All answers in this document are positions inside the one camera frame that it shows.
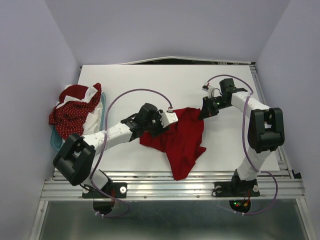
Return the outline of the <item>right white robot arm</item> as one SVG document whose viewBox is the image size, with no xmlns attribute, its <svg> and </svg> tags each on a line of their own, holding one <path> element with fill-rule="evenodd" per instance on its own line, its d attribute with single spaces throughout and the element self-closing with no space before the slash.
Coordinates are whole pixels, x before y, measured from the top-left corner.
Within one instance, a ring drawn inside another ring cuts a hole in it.
<svg viewBox="0 0 320 240">
<path fill-rule="evenodd" d="M 242 148 L 245 157 L 234 171 L 230 181 L 214 183 L 212 195 L 217 198 L 260 196 L 257 177 L 268 156 L 285 142 L 283 111 L 269 107 L 253 98 L 250 85 L 236 87 L 236 77 L 224 75 L 220 81 L 218 96 L 215 87 L 207 81 L 202 89 L 207 96 L 202 99 L 199 120 L 218 115 L 220 110 L 235 107 L 242 112 Z"/>
</svg>

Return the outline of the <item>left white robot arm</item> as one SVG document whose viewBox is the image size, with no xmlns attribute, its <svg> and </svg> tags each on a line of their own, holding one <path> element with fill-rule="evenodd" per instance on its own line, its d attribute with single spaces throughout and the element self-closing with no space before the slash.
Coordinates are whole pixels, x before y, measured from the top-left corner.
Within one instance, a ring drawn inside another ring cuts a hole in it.
<svg viewBox="0 0 320 240">
<path fill-rule="evenodd" d="M 88 186 L 100 197 L 106 197 L 111 193 L 111 179 L 98 169 L 95 156 L 102 157 L 104 151 L 132 142 L 144 133 L 153 137 L 163 134 L 177 122 L 175 112 L 145 103 L 137 113 L 106 130 L 89 135 L 69 135 L 55 156 L 53 166 L 72 186 Z"/>
</svg>

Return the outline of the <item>plain red skirt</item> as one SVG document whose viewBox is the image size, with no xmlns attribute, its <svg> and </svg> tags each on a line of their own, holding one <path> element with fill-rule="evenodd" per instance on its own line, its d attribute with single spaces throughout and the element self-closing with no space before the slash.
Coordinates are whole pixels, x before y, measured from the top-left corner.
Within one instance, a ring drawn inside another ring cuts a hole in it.
<svg viewBox="0 0 320 240">
<path fill-rule="evenodd" d="M 174 112 L 178 122 L 169 130 L 155 137 L 146 132 L 139 138 L 139 143 L 165 153 L 173 178 L 179 181 L 188 176 L 206 148 L 201 146 L 204 132 L 204 121 L 198 119 L 201 110 L 186 107 Z"/>
</svg>

